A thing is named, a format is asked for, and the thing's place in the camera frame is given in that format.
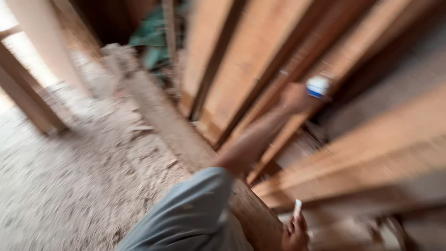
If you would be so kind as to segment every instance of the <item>wooden joist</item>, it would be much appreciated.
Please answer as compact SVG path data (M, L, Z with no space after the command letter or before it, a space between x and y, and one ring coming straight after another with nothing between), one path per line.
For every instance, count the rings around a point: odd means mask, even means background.
M0 86L42 134L48 134L53 126L58 132L68 129L33 89L39 83L1 42L0 68Z
M358 95L377 84L386 74L392 72L411 48L419 42L428 32L438 26L438 21L443 16L446 2L440 1L431 12L425 12L400 36L394 39L377 55L356 70L333 96L333 101L315 116L318 124L324 124L329 117L348 104Z
M287 83L301 78L332 43L356 20L375 0L338 0L329 12L308 34L305 41L293 52L291 59L259 96L238 123L231 139L238 137L253 121L260 118L279 102L280 94Z
M93 96L70 57L51 3L46 0L6 0L6 3L51 72L59 80Z
M434 3L436 3L435 0L428 2L419 0L377 2L367 16L339 41L331 52L324 56L318 65L301 79L301 82L304 83L309 77L320 73L330 75L332 79L329 96L331 96L360 64L380 50L382 46L389 43L391 39L395 38ZM306 112L295 115L288 121L284 129L266 150L254 171L248 176L249 183L256 180L264 172L264 168L268 167L285 149L297 130L319 108L320 105L309 107Z
M445 106L442 85L372 119L253 191L277 208L295 198L311 201L443 169Z
M175 6L173 0L163 0L163 13L166 29L167 50L169 51L170 63L175 62L177 53L177 26L175 21Z
M0 31L0 41L21 31L22 29L18 25L4 31Z
M258 79L314 0L247 3L228 50L212 83L197 129L215 148Z
M91 60L102 63L102 43L92 33L69 0L50 0L67 47L80 50Z
M352 173L351 180L354 180L355 176L359 177L357 174ZM446 190L438 189L443 187L445 182L446 170L442 169L386 185L373 185L357 192L355 192L358 188L356 187L353 191L341 192L342 195L339 196L306 201L303 203L302 213L308 227L311 228L350 217L373 218L435 207L446 202ZM290 211L293 207L291 204L284 205L279 211Z
M136 60L122 55L120 49L111 52L120 68L124 86L140 107L143 117L163 137L175 155L191 172L209 167L216 154L207 142L195 131L191 124L175 109L171 101L156 83L153 75L135 70ZM282 224L259 198L237 179L233 186L230 209L238 218L247 240L254 250L278 250L281 246Z
M188 30L187 59L178 104L186 118L201 107L226 52L246 0L194 1Z

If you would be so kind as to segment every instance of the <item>wooden beam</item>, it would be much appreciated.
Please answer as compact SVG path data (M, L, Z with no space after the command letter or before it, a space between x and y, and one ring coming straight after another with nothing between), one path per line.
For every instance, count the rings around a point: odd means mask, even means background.
M445 8L446 2L440 1L434 10L424 13L385 49L361 66L359 70L356 70L333 96L333 101L326 104L312 120L316 120L318 124L326 123L333 113L394 70L405 53L409 52L423 36L438 26L438 21Z
M206 97L197 129L218 147L258 79L314 0L249 1Z
M0 41L21 31L22 29L18 25L4 31L0 31Z
M45 64L59 79L93 96L63 42L58 19L46 0L6 0Z
M217 73L246 0L193 1L186 47L187 59L182 97L183 116L201 107Z
M102 64L102 43L79 16L69 0L50 0L67 47L80 50L91 60Z
M175 6L173 0L163 0L164 23L166 29L167 50L170 63L173 64L177 53L177 26L175 21Z
M415 16L412 13L414 4L425 7L421 8L420 6L420 8L416 9L418 15L421 15L422 10L427 9L424 4L432 6L434 2L435 0L429 2L418 0L378 2L358 26L341 40L313 70L307 73L301 82L304 83L309 77L325 72L332 76L329 96L333 95L341 87L344 80L372 55L372 52L380 49L377 44L380 46L386 45L403 28L409 25L401 20L413 20L408 19L407 16ZM396 34L389 33L389 29L396 32ZM248 176L248 181L254 181L259 177L263 169L285 149L296 131L319 108L320 105L309 107L306 112L295 115L288 121L273 143L271 143L271 146L266 150L254 171Z
M446 202L446 191L440 189L445 182L446 170L432 171L358 192L306 201L302 213L308 227L313 227L350 217L373 218L431 208ZM292 207L281 210L293 210Z
M242 105L238 109L237 113L232 118L230 124L226 127L220 136L219 141L215 145L215 149L219 149L223 145L235 126L242 119L248 108L252 105L254 100L259 96L271 79L280 70L280 67L286 63L290 58L290 52L294 51L295 48L304 42L305 37L314 28L314 26L320 21L322 16L325 16L327 11L332 11L332 6L344 0L314 0L311 6L305 12L305 15L299 21L299 23L294 27L294 30L289 34L288 38L277 50L274 58L271 60L269 65L263 70L261 76L256 80L256 86L251 90L249 95L245 98Z
M115 65L122 66L122 59L123 57L117 55L115 60L119 61ZM140 106L141 114L150 121L186 168L195 172L212 164L215 152L177 112L156 83L158 81L156 77L142 70L119 75L127 76L123 80L124 86ZM240 221L245 236L254 250L280 249L282 224L277 216L243 181L239 179L235 181L233 192L230 208Z
M0 66L0 86L14 100L41 134L48 134L52 130L53 126L48 122L42 110L39 109L32 98L20 88L2 66Z
M5 70L6 74L8 74L18 85L14 90L6 91L14 101L19 105L19 103L23 100L26 101L27 104L34 104L36 106L35 109L39 109L40 112L36 116L43 116L48 121L48 123L54 126L59 132L63 132L67 129L67 126L62 122L62 120L54 113L54 111L44 102L44 100L36 93L33 89L33 86L40 86L40 84L35 80L31 74L23 67L23 65L14 57L14 55L9 52L9 50L0 43L0 66ZM19 105L23 111L28 110L25 106L27 104Z
M444 84L372 119L253 191L276 208L292 204L294 198L336 196L442 169L445 105Z
M333 42L360 17L375 0L338 0L317 26L307 35L305 41L293 52L290 60L255 101L231 134L238 137L253 121L260 118L276 105L280 93L289 82L295 82L333 44Z

